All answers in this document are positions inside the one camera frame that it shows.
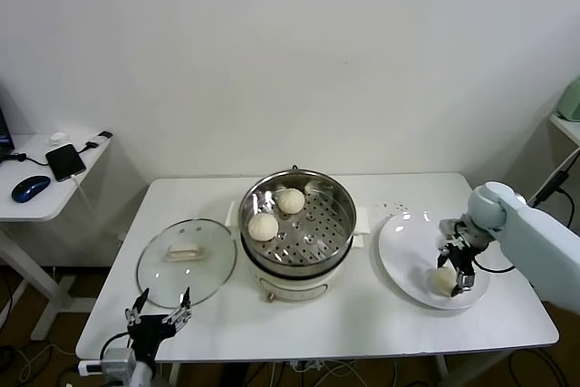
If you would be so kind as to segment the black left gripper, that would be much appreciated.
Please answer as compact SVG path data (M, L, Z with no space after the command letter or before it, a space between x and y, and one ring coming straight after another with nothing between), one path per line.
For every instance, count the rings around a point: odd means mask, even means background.
M189 288L180 295L179 306L170 314L147 314L140 318L140 313L148 301L150 289L147 287L135 300L132 308L125 310L128 333L135 353L156 353L160 344L175 336L191 318Z

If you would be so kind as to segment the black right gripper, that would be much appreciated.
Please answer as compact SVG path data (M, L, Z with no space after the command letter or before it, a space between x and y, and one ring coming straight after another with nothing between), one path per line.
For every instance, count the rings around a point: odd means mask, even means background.
M451 290L451 296L455 297L468 292L475 284L475 271L473 260L477 255L474 247L460 243L459 245L448 243L439 248L437 268L445 266L449 260L456 269L456 284Z

